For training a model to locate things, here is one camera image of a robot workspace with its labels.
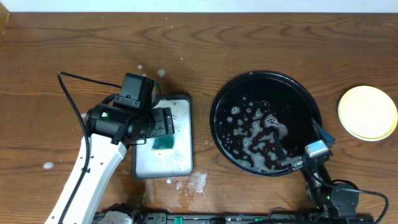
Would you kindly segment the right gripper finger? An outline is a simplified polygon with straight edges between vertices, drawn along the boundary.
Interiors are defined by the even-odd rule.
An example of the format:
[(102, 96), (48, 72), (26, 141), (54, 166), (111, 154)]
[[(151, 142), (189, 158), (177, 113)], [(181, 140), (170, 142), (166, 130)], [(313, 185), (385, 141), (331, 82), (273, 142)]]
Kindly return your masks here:
[(331, 148), (335, 144), (335, 138), (325, 131), (313, 118), (311, 119), (311, 123), (317, 136), (325, 142), (328, 148)]
[(272, 133), (272, 135), (273, 135), (274, 142), (275, 142), (277, 160), (279, 162), (284, 162), (287, 160), (287, 157), (286, 157), (286, 155), (284, 153), (284, 149), (279, 141), (279, 137), (276, 135), (276, 133)]

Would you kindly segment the yellow plate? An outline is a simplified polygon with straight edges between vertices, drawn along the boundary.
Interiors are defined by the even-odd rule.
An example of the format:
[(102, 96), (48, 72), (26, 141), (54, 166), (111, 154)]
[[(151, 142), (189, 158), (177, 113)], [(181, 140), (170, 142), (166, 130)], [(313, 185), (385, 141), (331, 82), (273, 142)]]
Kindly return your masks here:
[(338, 117), (352, 136), (380, 141), (397, 127), (397, 107), (392, 98), (373, 86), (356, 86), (339, 100)]

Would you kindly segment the green yellow sponge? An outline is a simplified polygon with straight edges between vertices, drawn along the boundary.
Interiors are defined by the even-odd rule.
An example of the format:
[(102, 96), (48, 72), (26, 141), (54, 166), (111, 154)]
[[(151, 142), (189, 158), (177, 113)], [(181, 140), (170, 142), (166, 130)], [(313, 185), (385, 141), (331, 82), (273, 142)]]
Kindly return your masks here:
[(153, 151), (172, 150), (174, 148), (175, 138), (173, 135), (159, 136), (154, 139), (152, 145)]

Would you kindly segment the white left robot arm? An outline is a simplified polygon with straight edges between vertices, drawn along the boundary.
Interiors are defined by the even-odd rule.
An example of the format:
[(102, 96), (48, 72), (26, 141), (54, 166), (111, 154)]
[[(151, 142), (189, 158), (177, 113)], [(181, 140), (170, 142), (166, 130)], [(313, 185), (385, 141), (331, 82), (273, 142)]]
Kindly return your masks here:
[(91, 223), (128, 149), (174, 132), (170, 107), (139, 110), (100, 103), (90, 109), (75, 165), (46, 222)]

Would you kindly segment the round black tray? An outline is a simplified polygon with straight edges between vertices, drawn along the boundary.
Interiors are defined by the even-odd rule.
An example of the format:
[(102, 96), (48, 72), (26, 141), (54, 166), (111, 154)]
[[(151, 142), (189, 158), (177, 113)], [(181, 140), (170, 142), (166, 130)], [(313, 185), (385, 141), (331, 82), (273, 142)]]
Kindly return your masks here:
[(322, 123), (311, 94), (297, 81), (272, 72), (249, 72), (228, 82), (211, 106), (210, 130), (220, 153), (245, 172), (264, 177), (290, 173), (277, 162), (274, 138), (285, 156), (305, 153)]

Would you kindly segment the rectangular soapy water tray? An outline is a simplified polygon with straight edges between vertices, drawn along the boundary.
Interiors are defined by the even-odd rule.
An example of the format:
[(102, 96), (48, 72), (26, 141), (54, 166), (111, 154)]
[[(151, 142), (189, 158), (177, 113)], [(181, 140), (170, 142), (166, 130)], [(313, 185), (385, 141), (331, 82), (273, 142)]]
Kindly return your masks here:
[(133, 147), (132, 175), (138, 179), (188, 176), (193, 170), (192, 112), (188, 95), (165, 96), (157, 107), (172, 112), (174, 148), (153, 151), (154, 139)]

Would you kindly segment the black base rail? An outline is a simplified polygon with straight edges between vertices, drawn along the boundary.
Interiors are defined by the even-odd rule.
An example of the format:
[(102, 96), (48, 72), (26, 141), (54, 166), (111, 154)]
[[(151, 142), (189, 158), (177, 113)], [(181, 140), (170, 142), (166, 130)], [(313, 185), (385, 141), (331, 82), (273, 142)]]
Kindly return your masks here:
[(95, 215), (92, 223), (118, 224), (240, 224), (240, 223), (310, 223), (298, 215), (184, 215), (143, 213), (133, 217), (116, 211)]

